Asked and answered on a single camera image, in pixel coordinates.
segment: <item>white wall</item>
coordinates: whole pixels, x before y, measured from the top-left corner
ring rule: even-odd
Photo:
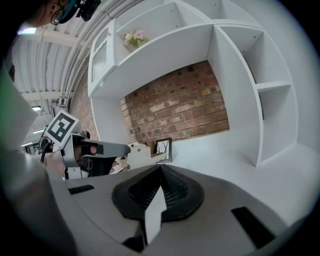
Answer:
[[[128,144],[129,135],[122,114],[120,101],[92,97],[94,124],[100,141]]]
[[[232,0],[256,19],[284,57],[298,104],[297,142],[320,152],[320,63],[305,31],[277,1]]]
[[[296,143],[254,167],[229,145],[228,135],[225,131],[173,142],[172,165],[236,184],[288,225],[311,211],[319,195],[319,153]]]

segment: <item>dark fisheye border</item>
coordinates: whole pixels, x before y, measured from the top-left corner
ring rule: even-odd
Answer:
[[[17,30],[20,25],[27,20],[32,13],[46,0],[5,0],[1,1],[0,15],[1,22],[1,47],[0,54],[2,60],[6,56],[6,53],[17,36]],[[306,31],[307,35],[311,39],[316,51],[319,55],[319,10],[320,3],[314,0],[307,1],[293,1],[293,0],[280,0],[280,2],[292,13],[292,15],[298,20],[301,26]],[[0,117],[3,115],[4,109],[0,109]],[[30,252],[33,254],[44,255],[57,255],[54,248],[49,248],[42,241],[38,240],[18,219],[11,205],[4,196],[2,188],[0,189],[1,199],[1,217],[2,217],[2,243],[1,249],[3,252],[10,250],[11,254],[18,252]],[[289,239],[280,241],[282,247],[273,255],[288,255],[290,253],[304,255],[315,254],[319,251],[319,235],[316,235],[319,230],[320,219],[320,200],[317,199],[316,205],[311,214],[306,217],[301,227],[295,232],[295,234]],[[254,255],[268,255],[265,251],[255,251]]]

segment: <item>shelf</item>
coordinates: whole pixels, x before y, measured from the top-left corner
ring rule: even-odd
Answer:
[[[230,126],[230,142],[255,166],[260,164],[263,120],[258,91],[235,43],[214,26],[207,57],[220,85]]]
[[[290,86],[289,81],[280,81],[280,82],[264,82],[256,84],[255,88],[257,89],[258,93],[266,92],[269,90],[273,90],[279,87],[286,87]]]
[[[127,10],[124,14],[116,18],[116,31],[121,29],[124,25],[139,15],[163,4],[163,0],[144,0],[141,3],[138,3],[134,7]]]
[[[219,19],[221,0],[183,0],[183,2],[191,5],[209,19]]]
[[[257,86],[261,86],[257,91],[264,116],[263,162],[295,142],[298,114],[293,88],[288,83],[274,82]]]
[[[89,96],[121,100],[167,73],[207,60],[212,29],[198,24],[157,37],[124,58]]]
[[[220,25],[220,28],[243,55],[256,84],[289,80],[280,53],[262,30],[241,25]]]
[[[259,26],[259,24],[254,18],[252,18],[245,10],[243,10],[230,0],[221,0],[218,18],[234,21],[243,21],[255,26]]]
[[[184,2],[169,2],[157,6],[131,20],[116,32],[116,35],[125,40],[126,34],[131,31],[143,30],[150,41],[187,26],[208,22],[198,10]],[[121,50],[117,56],[118,64],[129,55],[131,50]]]

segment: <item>brick wall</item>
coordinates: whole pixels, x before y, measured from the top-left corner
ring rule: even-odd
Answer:
[[[224,99],[207,61],[166,74],[120,103],[132,142],[181,140],[229,129]]]
[[[92,140],[98,140],[91,101],[88,97],[88,72],[83,76],[75,90],[69,113],[80,120],[81,129],[87,130]]]

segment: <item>black vent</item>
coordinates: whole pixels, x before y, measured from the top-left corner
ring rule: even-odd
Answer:
[[[130,198],[145,210],[162,187],[167,209],[179,204],[188,194],[188,186],[168,170],[158,169],[130,187]]]
[[[118,184],[112,192],[112,201],[128,219],[144,220],[145,211],[162,187],[167,210],[163,222],[183,220],[202,204],[205,192],[195,180],[162,164]]]

